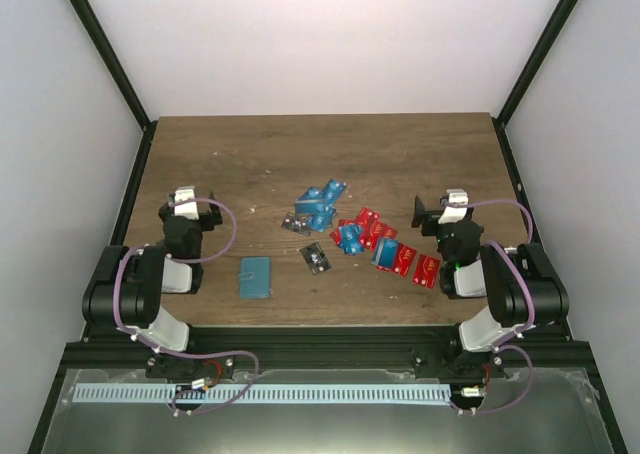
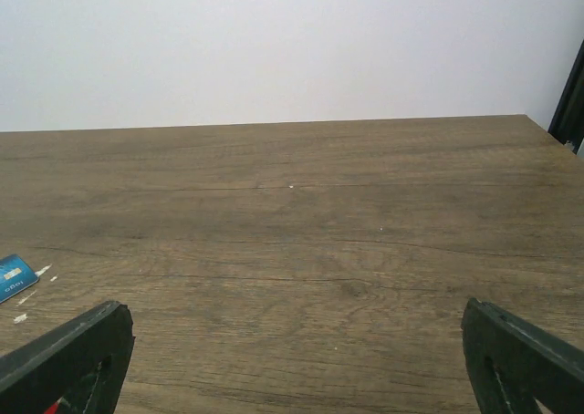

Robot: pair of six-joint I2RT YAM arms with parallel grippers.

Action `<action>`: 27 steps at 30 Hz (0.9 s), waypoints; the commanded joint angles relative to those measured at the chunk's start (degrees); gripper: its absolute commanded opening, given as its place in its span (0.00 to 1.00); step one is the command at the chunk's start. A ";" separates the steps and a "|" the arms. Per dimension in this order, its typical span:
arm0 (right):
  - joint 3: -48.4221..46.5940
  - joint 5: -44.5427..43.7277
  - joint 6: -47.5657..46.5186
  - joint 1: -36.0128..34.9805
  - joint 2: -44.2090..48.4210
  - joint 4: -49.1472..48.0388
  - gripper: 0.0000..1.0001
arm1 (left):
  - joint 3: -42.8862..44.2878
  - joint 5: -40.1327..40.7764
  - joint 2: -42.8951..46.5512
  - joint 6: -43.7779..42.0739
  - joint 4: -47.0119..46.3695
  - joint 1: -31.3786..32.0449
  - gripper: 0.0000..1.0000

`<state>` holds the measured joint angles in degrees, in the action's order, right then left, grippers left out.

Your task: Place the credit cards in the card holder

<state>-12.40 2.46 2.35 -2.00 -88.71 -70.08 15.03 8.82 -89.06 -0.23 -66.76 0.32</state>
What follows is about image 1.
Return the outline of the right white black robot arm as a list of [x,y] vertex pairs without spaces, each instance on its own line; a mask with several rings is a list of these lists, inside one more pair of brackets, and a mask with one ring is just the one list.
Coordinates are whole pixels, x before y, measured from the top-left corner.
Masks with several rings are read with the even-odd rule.
[[[474,221],[474,210],[497,204],[521,211],[524,243],[507,247],[483,238],[484,227]],[[414,282],[427,286],[437,280],[452,300],[486,300],[484,308],[458,325],[453,345],[444,352],[447,370],[465,377],[509,341],[540,325],[564,322],[569,297],[544,248],[533,239],[534,222],[525,206],[509,199],[471,203],[460,189],[448,190],[440,205],[429,210],[419,197],[414,199],[411,226],[436,240],[442,259],[421,259]]]

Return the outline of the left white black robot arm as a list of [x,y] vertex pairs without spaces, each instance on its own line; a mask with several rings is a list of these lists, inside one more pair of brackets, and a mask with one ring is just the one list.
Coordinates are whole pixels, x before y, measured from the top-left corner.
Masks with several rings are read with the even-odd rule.
[[111,326],[145,343],[156,353],[171,351],[170,367],[181,377],[196,376],[203,351],[190,344],[190,327],[161,306],[164,294],[195,294],[204,277],[204,234],[223,224],[213,196],[199,198],[195,188],[178,188],[158,212],[163,238],[129,248],[107,246],[82,300],[85,321]]

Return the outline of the black card pile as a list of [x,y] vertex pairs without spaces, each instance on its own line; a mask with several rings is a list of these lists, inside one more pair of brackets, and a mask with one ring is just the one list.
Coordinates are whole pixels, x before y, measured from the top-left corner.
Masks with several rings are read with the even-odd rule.
[[297,234],[310,236],[313,231],[309,226],[310,218],[311,216],[308,214],[288,212],[281,223],[281,227]]

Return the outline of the teal leather card holder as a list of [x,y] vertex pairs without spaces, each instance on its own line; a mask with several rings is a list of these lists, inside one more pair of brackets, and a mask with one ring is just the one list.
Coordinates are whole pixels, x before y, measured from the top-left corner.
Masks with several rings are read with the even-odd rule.
[[242,258],[237,278],[241,299],[269,298],[271,295],[271,259],[269,257]]

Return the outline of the blue card with grey stripe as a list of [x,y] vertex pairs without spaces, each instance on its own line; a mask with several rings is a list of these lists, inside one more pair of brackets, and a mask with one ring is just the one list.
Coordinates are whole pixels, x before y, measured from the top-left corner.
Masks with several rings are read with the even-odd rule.
[[399,242],[397,240],[380,237],[373,251],[371,263],[377,268],[391,270],[395,262],[398,247]]

